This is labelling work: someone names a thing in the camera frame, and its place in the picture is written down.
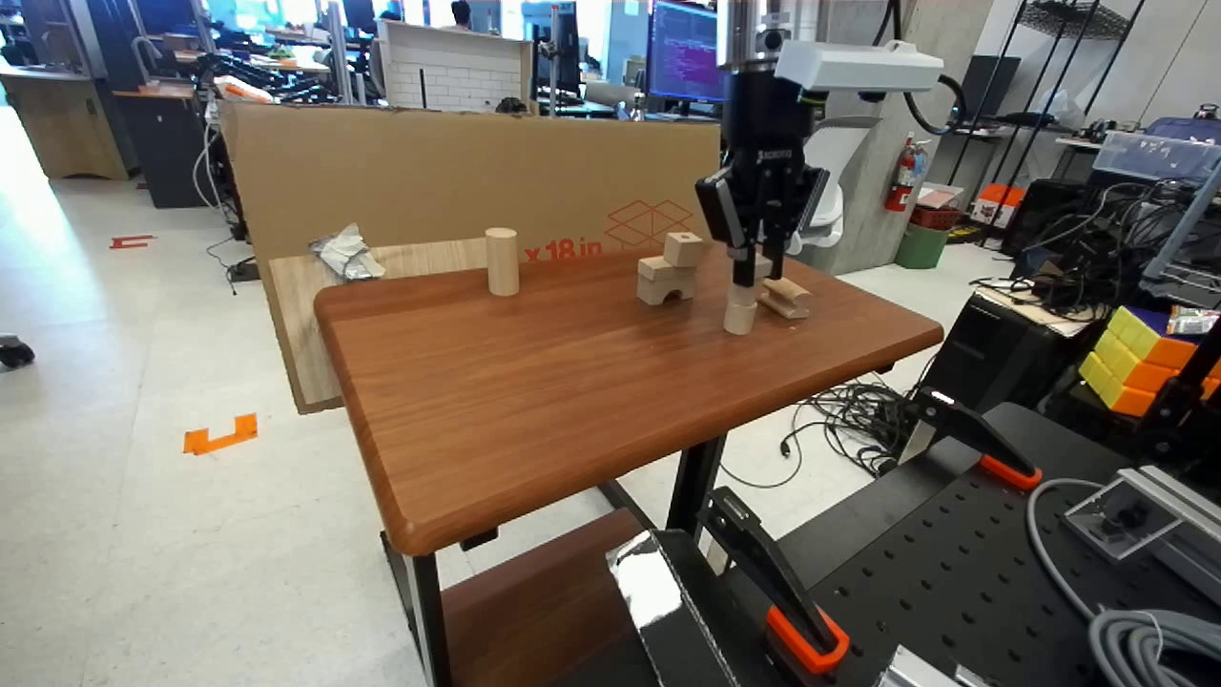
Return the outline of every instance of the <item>wooden cylinder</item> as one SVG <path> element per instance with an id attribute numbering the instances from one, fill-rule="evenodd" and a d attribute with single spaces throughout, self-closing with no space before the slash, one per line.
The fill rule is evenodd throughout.
<path id="1" fill-rule="evenodd" d="M 517 271 L 521 271 L 517 233 L 487 230 L 486 239 L 487 239 L 487 294 L 491 296 L 517 294 Z"/>
<path id="2" fill-rule="evenodd" d="M 746 286 L 728 286 L 723 300 L 723 333 L 753 337 L 755 327 L 758 294 Z"/>

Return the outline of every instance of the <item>white floor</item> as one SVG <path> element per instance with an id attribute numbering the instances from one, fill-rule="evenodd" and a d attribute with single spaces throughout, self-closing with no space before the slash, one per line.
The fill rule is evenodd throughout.
<path id="1" fill-rule="evenodd" d="M 141 233 L 148 249 L 112 253 Z M 206 257 L 221 220 L 152 209 L 135 184 L 48 187 L 0 107 L 0 237 L 0 337 L 37 352 L 0 375 L 0 682 L 423 682 L 347 416 L 293 412 L 263 290 L 227 290 Z M 852 281 L 950 326 L 968 280 L 999 271 L 950 249 L 937 271 Z M 887 382 L 910 384 L 922 364 Z M 260 412 L 255 441 L 184 454 L 184 430 L 241 412 Z M 728 467 L 781 477 L 784 422 L 731 430 Z M 741 490 L 769 534 L 867 486 L 816 430 L 805 457 L 777 491 Z M 667 457 L 625 486 L 660 514 L 671 472 Z M 444 552 L 444 580 L 599 510 L 585 491 L 510 524 Z"/>

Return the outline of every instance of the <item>shelf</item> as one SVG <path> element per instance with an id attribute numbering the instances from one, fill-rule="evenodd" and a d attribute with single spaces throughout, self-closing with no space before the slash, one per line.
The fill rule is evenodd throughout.
<path id="1" fill-rule="evenodd" d="M 444 593 L 455 682 L 544 682 L 631 636 L 605 552 L 642 528 L 611 510 Z"/>

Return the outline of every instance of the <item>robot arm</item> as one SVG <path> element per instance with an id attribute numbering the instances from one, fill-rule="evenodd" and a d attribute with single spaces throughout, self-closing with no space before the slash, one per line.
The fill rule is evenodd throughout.
<path id="1" fill-rule="evenodd" d="M 777 0 L 717 4 L 717 64 L 728 67 L 723 164 L 694 184 L 711 233 L 731 253 L 731 281 L 755 286 L 755 253 L 781 273 L 791 237 L 807 224 L 829 184 L 805 164 L 829 92 L 936 86 L 943 61 L 910 47 L 784 41 Z"/>

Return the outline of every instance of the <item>orange handle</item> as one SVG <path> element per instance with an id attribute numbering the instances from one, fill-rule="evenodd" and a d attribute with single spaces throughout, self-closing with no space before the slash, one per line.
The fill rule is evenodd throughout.
<path id="1" fill-rule="evenodd" d="M 842 631 L 830 613 L 824 613 L 824 611 L 816 611 L 816 613 L 821 613 L 824 631 L 829 631 L 830 641 L 835 641 L 829 654 L 812 648 L 812 645 L 805 641 L 805 634 L 791 622 L 791 613 L 781 613 L 777 606 L 765 606 L 763 631 L 765 631 L 765 636 L 776 636 L 805 673 L 829 676 L 829 673 L 835 673 L 835 668 L 842 664 L 842 658 L 845 658 L 845 648 L 852 648 L 852 636 L 845 636 L 845 631 Z"/>
<path id="2" fill-rule="evenodd" d="M 979 469 L 984 469 L 993 480 L 1016 490 L 1016 491 L 1035 491 L 1035 490 L 1040 486 L 1040 469 L 1024 472 L 1024 469 L 999 462 L 997 454 L 984 454 L 984 457 L 979 457 Z"/>

